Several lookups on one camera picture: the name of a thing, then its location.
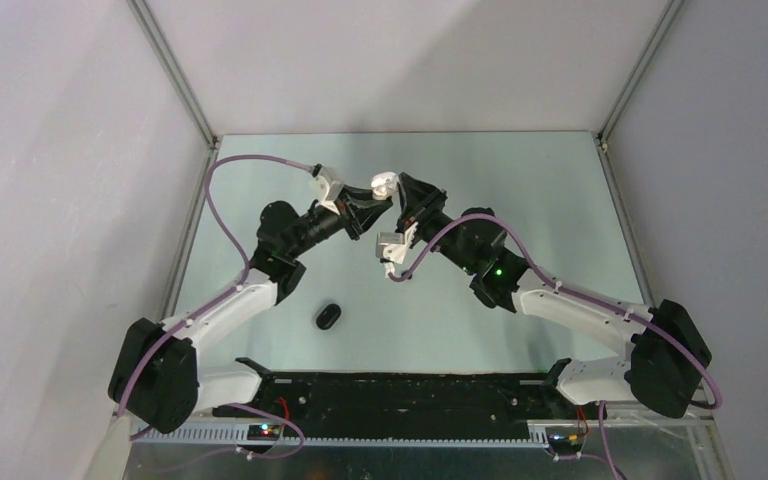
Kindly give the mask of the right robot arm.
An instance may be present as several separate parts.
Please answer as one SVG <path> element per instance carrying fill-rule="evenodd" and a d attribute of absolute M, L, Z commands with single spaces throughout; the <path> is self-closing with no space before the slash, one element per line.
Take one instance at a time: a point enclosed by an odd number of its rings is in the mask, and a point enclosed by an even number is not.
<path fill-rule="evenodd" d="M 491 209 L 468 209 L 452 219 L 443 211 L 443 190 L 405 173 L 384 175 L 373 192 L 399 199 L 395 241 L 378 251 L 391 280 L 413 276 L 417 262 L 401 274 L 395 267 L 423 241 L 424 255 L 438 252 L 470 276 L 470 289 L 486 307 L 555 322 L 611 351 L 606 358 L 561 359 L 552 366 L 541 392 L 551 416 L 566 418 L 593 402 L 636 401 L 668 418 L 683 417 L 689 407 L 721 405 L 719 394 L 710 403 L 694 397 L 702 384 L 714 384 L 707 371 L 712 355 L 681 304 L 663 300 L 652 307 L 565 283 L 538 266 Z"/>

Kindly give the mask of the white earbud charging case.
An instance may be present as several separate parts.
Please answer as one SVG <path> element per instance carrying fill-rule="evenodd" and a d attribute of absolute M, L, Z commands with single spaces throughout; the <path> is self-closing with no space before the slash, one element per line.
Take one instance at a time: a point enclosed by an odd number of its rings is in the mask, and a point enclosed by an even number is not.
<path fill-rule="evenodd" d="M 370 189 L 375 200 L 391 200 L 399 190 L 399 175 L 392 171 L 376 174 L 371 179 Z"/>

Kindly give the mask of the black charging case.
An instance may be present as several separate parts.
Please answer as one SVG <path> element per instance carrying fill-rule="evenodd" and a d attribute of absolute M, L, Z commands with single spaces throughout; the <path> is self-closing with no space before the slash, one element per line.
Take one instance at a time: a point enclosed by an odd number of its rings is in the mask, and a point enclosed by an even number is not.
<path fill-rule="evenodd" d="M 315 318 L 315 326 L 320 330 L 330 330 L 342 315 L 341 307 L 336 303 L 324 306 Z"/>

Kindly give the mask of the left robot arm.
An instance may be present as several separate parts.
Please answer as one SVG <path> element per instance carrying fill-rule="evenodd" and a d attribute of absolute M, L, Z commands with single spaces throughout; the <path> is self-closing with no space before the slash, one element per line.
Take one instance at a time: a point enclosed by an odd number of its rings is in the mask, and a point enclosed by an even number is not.
<path fill-rule="evenodd" d="M 247 272 L 192 312 L 161 322 L 141 318 L 128 328 L 109 398 L 160 433 L 178 429 L 194 412 L 231 403 L 252 416 L 271 412 L 276 390 L 255 367 L 241 360 L 209 367 L 205 354 L 295 290 L 306 271 L 302 254 L 340 232 L 358 239 L 392 204 L 389 194 L 345 186 L 332 203 L 313 203 L 303 214 L 285 201 L 265 206 Z"/>

